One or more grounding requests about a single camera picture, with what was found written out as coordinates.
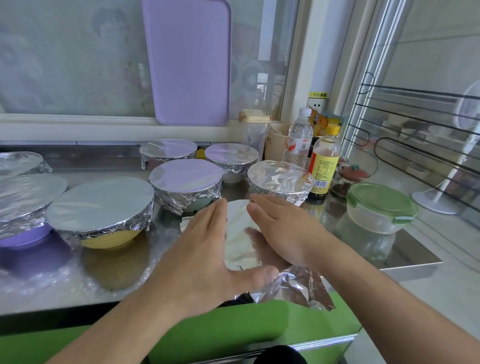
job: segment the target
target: clear plastic bottle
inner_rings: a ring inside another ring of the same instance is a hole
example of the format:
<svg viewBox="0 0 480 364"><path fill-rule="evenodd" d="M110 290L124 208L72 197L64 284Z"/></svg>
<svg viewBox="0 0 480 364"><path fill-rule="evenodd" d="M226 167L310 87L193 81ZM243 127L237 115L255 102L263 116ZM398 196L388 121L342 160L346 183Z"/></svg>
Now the clear plastic bottle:
<svg viewBox="0 0 480 364"><path fill-rule="evenodd" d="M283 153L283 162L293 163L306 168L308 150L312 143L313 127L308 118L312 114L311 108L301 108L299 117L288 130L287 148Z"/></svg>
<svg viewBox="0 0 480 364"><path fill-rule="evenodd" d="M326 135L319 138L313 146L308 172L313 176L314 185L308 195L309 198L320 200L326 197L340 158L342 145L338 137L339 132L339 125L328 124L325 129Z"/></svg>

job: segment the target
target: barcode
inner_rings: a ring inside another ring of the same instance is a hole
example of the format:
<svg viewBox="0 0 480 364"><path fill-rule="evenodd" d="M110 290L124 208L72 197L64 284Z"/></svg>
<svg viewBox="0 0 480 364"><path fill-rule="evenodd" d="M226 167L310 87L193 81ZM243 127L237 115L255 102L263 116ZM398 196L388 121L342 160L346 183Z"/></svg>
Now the barcode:
<svg viewBox="0 0 480 364"><path fill-rule="evenodd" d="M315 181L315 187L325 188L328 186L328 181Z"/></svg>

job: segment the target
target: person's left hand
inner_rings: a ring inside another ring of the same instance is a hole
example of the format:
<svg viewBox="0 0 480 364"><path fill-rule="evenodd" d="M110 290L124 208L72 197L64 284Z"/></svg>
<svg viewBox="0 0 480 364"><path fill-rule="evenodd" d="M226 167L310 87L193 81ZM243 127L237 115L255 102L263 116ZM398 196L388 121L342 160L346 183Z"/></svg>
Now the person's left hand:
<svg viewBox="0 0 480 364"><path fill-rule="evenodd" d="M159 300L173 300L180 319L208 312L278 277L272 266L244 271L225 267L226 221L225 199L199 211L144 285L157 292Z"/></svg>

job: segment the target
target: hand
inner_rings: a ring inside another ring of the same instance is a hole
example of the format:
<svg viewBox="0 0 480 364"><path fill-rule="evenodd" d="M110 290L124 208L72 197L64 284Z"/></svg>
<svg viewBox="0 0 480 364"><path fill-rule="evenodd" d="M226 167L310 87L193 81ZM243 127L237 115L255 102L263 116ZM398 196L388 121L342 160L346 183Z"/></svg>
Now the hand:
<svg viewBox="0 0 480 364"><path fill-rule="evenodd" d="M272 266L245 271L225 267L226 221L225 199L198 212L145 284L149 290L160 290L159 299L168 296L173 300L179 320L210 311L236 295L257 291L278 277L278 269Z"/></svg>
<svg viewBox="0 0 480 364"><path fill-rule="evenodd" d="M330 235L307 211L269 194L251 194L247 211L272 248L296 266L310 267L322 238Z"/></svg>

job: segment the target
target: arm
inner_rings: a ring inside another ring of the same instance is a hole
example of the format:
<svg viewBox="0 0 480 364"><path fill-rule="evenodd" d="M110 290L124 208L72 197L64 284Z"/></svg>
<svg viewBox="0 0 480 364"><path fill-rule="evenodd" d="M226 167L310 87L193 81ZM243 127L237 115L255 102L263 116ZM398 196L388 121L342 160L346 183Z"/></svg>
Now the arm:
<svg viewBox="0 0 480 364"><path fill-rule="evenodd" d="M245 271L225 267L226 221L224 199L195 215L147 282L48 364L139 363L182 319L210 311L275 279L275 267Z"/></svg>
<svg viewBox="0 0 480 364"><path fill-rule="evenodd" d="M252 219L287 261L319 271L349 305L385 361L480 363L480 342L377 270L309 213L251 196ZM298 242L293 247L291 242Z"/></svg>

